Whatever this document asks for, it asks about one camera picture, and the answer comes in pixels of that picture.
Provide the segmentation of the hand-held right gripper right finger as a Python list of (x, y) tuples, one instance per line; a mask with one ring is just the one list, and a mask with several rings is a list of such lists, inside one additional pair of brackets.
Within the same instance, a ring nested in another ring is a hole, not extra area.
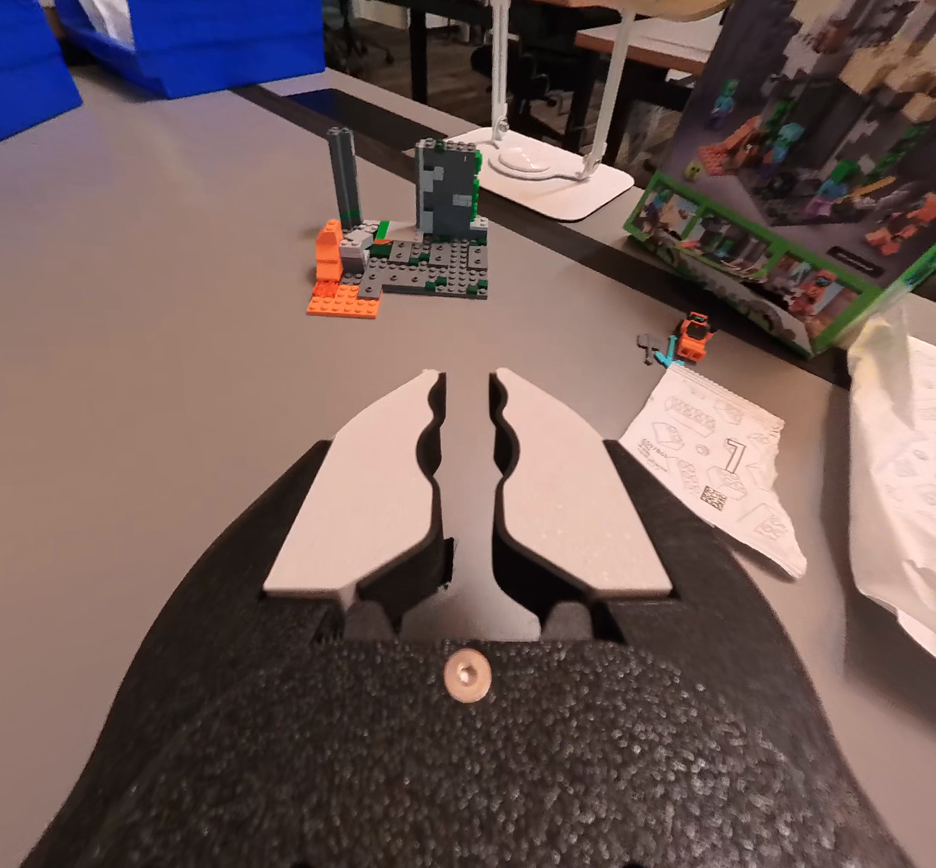
[(492, 526), (498, 587), (541, 637), (591, 637), (595, 607), (673, 595), (605, 441), (578, 413), (508, 368), (489, 375), (500, 472)]

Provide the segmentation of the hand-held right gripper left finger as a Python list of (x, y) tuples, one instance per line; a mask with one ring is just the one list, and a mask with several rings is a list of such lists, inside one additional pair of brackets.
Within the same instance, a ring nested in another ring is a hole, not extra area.
[(264, 596), (336, 604), (345, 638), (397, 638), (449, 584), (454, 543), (435, 478), (446, 403), (446, 374), (426, 369), (325, 444)]

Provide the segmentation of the partly built grey lego model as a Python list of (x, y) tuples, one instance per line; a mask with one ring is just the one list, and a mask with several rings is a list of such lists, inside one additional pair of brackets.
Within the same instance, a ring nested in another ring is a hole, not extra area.
[(425, 138), (415, 145), (415, 225), (364, 219), (355, 137), (330, 128), (339, 214), (315, 240), (307, 314), (372, 320), (387, 293), (485, 300), (488, 222), (478, 212), (482, 154), (475, 144)]

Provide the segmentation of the torn white printed paper bag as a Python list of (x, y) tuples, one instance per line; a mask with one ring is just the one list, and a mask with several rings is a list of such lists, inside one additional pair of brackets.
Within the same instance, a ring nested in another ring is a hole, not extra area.
[(935, 655), (935, 347), (902, 307), (848, 348), (850, 565), (861, 595)]

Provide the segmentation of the blue plastic bin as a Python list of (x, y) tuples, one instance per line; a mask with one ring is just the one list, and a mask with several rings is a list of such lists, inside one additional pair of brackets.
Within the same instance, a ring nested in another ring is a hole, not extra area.
[(39, 0), (1, 0), (1, 139), (81, 105)]
[(326, 67), (322, 0), (128, 0), (133, 43), (98, 32), (78, 0), (54, 0), (68, 40), (111, 74), (178, 99)]

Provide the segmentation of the small orange lego figure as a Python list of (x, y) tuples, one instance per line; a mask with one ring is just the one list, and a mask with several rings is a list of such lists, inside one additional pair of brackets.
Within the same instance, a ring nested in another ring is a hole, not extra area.
[(644, 362), (648, 366), (694, 366), (705, 358), (708, 342), (714, 334), (708, 316), (693, 311), (666, 338), (644, 334), (637, 336), (636, 344), (644, 352)]

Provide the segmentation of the green lego set box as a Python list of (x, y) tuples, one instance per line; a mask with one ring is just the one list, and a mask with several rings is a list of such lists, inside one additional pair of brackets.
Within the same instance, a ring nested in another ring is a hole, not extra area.
[(798, 353), (934, 272), (934, 0), (733, 0), (625, 230)]

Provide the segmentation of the small torn white paper bag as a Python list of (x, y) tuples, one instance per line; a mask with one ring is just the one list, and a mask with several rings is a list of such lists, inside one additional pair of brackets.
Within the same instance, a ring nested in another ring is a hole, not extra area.
[(808, 562), (775, 490), (783, 420), (672, 364), (619, 442), (690, 511), (800, 579)]

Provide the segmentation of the black office chair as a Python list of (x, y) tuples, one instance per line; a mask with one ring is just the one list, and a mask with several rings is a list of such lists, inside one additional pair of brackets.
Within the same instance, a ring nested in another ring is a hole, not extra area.
[[(477, 46), (471, 53), (472, 70), (493, 79), (493, 48), (489, 44)], [(550, 108), (559, 106), (561, 98), (551, 90), (548, 74), (537, 67), (537, 60), (517, 41), (507, 45), (508, 111), (517, 112), (533, 102), (544, 102)]]

